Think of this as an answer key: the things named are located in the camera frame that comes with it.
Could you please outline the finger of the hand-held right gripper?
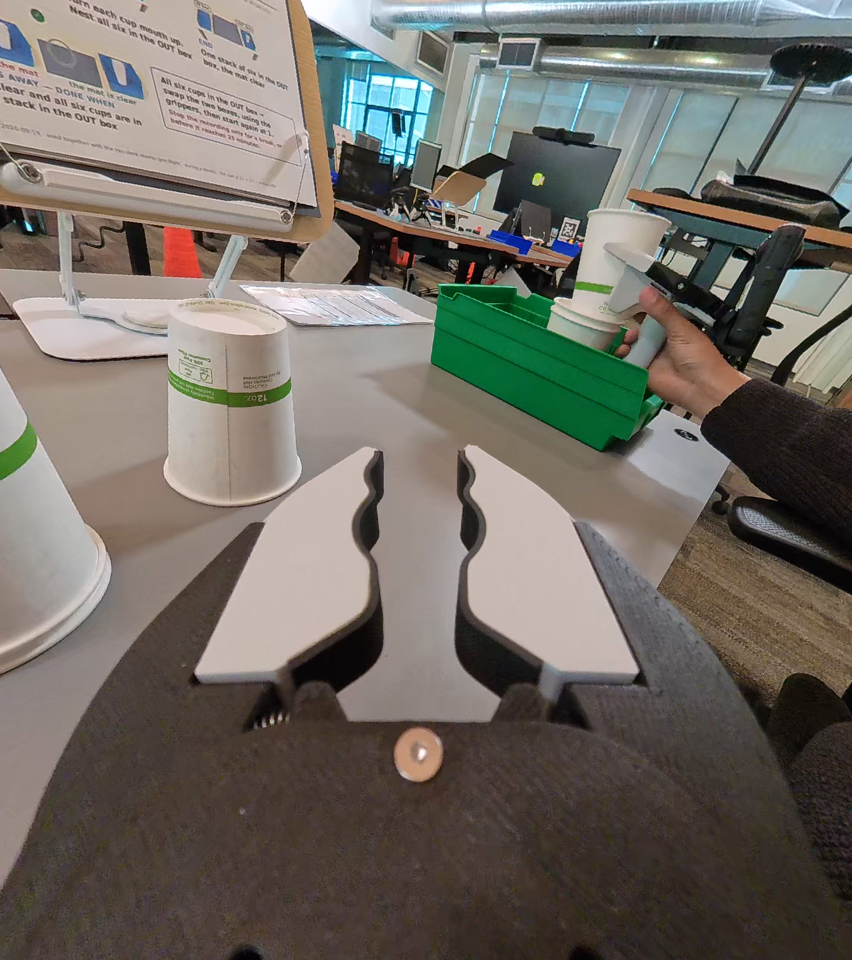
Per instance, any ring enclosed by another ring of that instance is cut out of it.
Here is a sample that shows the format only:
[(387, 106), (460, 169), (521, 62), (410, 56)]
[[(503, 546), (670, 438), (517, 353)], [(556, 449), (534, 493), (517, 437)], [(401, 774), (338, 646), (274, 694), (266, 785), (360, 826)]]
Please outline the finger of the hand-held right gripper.
[(623, 267), (608, 299), (608, 307), (627, 322), (640, 313), (639, 296), (650, 284), (648, 271), (656, 257), (625, 243), (607, 243), (603, 249)]

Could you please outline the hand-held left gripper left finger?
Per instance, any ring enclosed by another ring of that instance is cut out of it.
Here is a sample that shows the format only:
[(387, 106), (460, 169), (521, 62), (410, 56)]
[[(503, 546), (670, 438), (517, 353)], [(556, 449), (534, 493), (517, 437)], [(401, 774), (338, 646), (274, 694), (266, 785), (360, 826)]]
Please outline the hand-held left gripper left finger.
[(290, 704), (322, 682), (336, 692), (384, 647), (380, 535), (384, 453), (363, 447), (291, 493), (262, 530), (201, 654), (201, 685), (272, 684)]

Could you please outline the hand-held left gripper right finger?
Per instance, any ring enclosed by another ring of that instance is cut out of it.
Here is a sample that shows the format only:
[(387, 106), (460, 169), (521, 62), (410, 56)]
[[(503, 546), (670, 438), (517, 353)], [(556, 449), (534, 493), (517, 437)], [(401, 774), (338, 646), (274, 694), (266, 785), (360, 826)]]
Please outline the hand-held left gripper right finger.
[(576, 522), (526, 476), (470, 444), (457, 454), (460, 539), (456, 656), (504, 697), (531, 685), (629, 687), (640, 666)]

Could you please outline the green plastic box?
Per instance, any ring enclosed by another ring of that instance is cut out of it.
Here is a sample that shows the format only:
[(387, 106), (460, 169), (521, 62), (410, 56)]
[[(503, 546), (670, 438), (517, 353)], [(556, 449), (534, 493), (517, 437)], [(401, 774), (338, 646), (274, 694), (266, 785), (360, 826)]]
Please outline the green plastic box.
[(648, 372), (548, 330), (551, 309), (508, 286), (441, 284), (432, 365), (594, 450), (631, 440), (665, 406)]

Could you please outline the grey desk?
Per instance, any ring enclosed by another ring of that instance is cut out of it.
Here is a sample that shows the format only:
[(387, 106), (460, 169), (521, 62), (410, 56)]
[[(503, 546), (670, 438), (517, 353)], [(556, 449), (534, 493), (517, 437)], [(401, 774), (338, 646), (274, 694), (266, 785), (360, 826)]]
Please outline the grey desk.
[[(587, 520), (658, 586), (724, 473), (696, 426), (663, 414), (598, 453), (432, 366), (428, 324), (289, 332), (302, 482), (358, 448), (384, 452), (374, 549), (384, 651), (341, 695), (354, 721), (486, 721), (495, 698), (455, 652), (464, 556), (457, 450), (479, 446)], [(163, 476), (166, 362), (72, 363), (0, 320), (0, 367), (84, 522), (112, 561), (108, 590), (72, 633), (0, 676), (0, 888), (48, 780), (129, 646), (251, 522), (283, 503), (218, 509)]]

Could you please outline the person's right hand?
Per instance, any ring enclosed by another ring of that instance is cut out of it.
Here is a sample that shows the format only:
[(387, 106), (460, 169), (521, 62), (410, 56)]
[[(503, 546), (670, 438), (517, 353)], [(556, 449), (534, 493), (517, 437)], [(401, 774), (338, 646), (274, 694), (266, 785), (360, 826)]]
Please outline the person's right hand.
[(639, 308), (665, 331), (662, 349), (648, 367), (648, 387), (666, 403), (703, 420), (749, 377), (730, 366), (706, 334), (660, 292), (648, 286)]

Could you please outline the black bag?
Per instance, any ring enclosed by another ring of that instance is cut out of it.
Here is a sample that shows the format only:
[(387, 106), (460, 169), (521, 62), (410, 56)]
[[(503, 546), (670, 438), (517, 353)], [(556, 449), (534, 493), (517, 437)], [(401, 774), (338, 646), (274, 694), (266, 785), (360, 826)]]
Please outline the black bag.
[(755, 174), (717, 176), (702, 186), (700, 198), (715, 206), (827, 230), (837, 230), (850, 213), (817, 188)]

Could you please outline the large black display screen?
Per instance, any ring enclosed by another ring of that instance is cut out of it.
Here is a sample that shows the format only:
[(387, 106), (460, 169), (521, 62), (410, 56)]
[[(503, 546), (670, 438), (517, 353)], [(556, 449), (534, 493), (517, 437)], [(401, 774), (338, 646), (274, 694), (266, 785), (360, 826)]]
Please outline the large black display screen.
[(515, 131), (501, 174), (493, 210), (508, 213), (528, 201), (552, 213), (552, 225), (565, 218), (583, 220), (601, 207), (621, 150), (544, 139)]

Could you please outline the raised wooden edged table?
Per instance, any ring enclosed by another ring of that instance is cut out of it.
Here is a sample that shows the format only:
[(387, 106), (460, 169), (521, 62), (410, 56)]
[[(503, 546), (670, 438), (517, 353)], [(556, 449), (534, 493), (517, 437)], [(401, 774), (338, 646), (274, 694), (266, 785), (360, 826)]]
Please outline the raised wooden edged table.
[[(670, 220), (684, 234), (706, 240), (707, 252), (690, 273), (691, 281), (702, 287), (718, 283), (735, 250), (753, 253), (776, 230), (788, 225), (787, 221), (775, 217), (656, 191), (633, 188), (625, 198), (643, 210)], [(852, 233), (810, 225), (804, 225), (803, 230), (800, 263), (813, 269), (852, 274)]]

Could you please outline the wooden table black legs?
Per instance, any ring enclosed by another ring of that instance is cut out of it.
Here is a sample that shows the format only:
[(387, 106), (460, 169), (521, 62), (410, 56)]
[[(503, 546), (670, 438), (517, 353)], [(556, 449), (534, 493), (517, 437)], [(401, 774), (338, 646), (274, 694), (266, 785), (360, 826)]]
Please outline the wooden table black legs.
[(376, 235), (398, 239), (398, 248), (414, 258), (435, 258), (456, 262), (456, 283), (480, 284), (485, 269), (533, 266), (564, 270), (573, 258), (542, 246), (533, 245), (522, 254), (512, 246), (468, 231), (445, 230), (425, 222), (390, 217), (378, 210), (342, 200), (335, 201), (336, 217), (360, 229), (358, 261), (349, 275), (350, 282), (368, 285), (373, 266)]

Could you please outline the laminated paper sheet red label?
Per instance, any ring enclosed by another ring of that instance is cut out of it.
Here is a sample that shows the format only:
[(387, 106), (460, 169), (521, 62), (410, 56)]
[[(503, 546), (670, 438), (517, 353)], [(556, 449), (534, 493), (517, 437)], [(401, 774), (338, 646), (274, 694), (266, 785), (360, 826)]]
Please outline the laminated paper sheet red label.
[(298, 328), (402, 327), (432, 324), (433, 319), (384, 294), (378, 288), (289, 284), (241, 284), (244, 293)]

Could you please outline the grey tilted board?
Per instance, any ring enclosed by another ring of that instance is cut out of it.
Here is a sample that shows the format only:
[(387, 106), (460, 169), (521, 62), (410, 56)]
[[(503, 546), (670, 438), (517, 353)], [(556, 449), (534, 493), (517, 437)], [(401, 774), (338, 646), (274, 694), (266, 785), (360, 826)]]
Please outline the grey tilted board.
[(348, 279), (359, 259), (360, 244), (334, 221), (320, 238), (306, 246), (288, 280), (297, 284), (340, 284)]

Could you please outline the wooden document stand white base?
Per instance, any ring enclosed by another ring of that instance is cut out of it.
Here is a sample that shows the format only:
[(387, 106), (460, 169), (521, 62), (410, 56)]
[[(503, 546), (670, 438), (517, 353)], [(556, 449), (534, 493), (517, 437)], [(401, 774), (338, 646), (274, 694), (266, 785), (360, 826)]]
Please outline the wooden document stand white base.
[(167, 352), (167, 318), (184, 294), (162, 294), (156, 278), (119, 279), (101, 293), (81, 290), (73, 278), (72, 217), (179, 227), (229, 237), (205, 295), (224, 297), (248, 240), (307, 245), (320, 238), (334, 216), (332, 176), (324, 160), (322, 105), (309, 20), (301, 2), (288, 1), (299, 58), (309, 157), (317, 207), (278, 205), (226, 195), (180, 182), (100, 170), (56, 158), (12, 154), (0, 148), (0, 206), (53, 211), (57, 215), (59, 290), (14, 294), (12, 307), (36, 346), (65, 361), (152, 358)]

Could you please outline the orange traffic cone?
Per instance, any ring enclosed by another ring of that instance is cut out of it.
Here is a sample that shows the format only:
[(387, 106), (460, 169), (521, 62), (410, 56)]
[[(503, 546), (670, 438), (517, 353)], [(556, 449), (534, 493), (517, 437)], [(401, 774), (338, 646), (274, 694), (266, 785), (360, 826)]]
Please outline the orange traffic cone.
[(199, 262), (193, 232), (178, 226), (163, 227), (163, 276), (173, 279), (201, 280), (203, 270)]

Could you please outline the printed instruction sheet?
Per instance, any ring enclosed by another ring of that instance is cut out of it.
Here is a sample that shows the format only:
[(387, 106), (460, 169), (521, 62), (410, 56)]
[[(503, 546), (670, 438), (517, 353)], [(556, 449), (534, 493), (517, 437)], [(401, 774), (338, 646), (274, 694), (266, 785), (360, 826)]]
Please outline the printed instruction sheet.
[(0, 148), (315, 209), (288, 2), (0, 1)]

